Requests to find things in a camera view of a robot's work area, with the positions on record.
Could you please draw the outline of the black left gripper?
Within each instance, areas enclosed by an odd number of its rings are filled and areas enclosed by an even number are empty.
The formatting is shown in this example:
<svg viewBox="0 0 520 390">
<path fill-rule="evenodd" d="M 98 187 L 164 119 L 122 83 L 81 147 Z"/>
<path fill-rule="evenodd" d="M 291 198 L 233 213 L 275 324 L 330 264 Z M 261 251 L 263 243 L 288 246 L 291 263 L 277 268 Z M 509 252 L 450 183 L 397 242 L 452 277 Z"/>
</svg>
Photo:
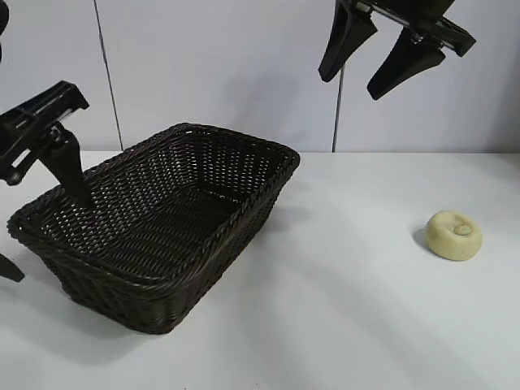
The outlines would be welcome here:
<svg viewBox="0 0 520 390">
<path fill-rule="evenodd" d="M 1 114 L 1 179 L 17 185 L 40 161 L 84 208 L 93 207 L 80 159 L 80 144 L 63 121 L 89 103 L 78 87 L 59 81 Z"/>
</svg>

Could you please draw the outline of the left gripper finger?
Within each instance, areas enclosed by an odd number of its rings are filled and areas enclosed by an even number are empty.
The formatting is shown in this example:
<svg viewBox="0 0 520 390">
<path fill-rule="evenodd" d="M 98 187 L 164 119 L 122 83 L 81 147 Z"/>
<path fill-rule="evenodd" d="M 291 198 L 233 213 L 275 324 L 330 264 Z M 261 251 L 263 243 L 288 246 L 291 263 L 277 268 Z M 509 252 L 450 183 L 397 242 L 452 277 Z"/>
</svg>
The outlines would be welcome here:
<svg viewBox="0 0 520 390">
<path fill-rule="evenodd" d="M 25 274 L 9 258 L 0 254 L 0 276 L 19 283 Z"/>
</svg>

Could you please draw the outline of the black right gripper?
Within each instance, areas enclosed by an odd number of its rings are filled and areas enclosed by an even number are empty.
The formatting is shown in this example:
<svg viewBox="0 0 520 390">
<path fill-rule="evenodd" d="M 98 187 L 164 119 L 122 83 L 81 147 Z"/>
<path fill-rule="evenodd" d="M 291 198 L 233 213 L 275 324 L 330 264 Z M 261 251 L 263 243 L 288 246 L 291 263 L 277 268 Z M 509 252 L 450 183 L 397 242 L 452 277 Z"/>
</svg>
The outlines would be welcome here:
<svg viewBox="0 0 520 390">
<path fill-rule="evenodd" d="M 452 4 L 453 1 L 429 0 L 336 1 L 330 37 L 318 67 L 322 81 L 330 82 L 347 59 L 378 31 L 371 19 L 372 12 L 404 27 L 367 85 L 374 100 L 418 73 L 439 66 L 446 58 L 440 47 L 464 56 L 476 40 L 444 16 Z"/>
</svg>

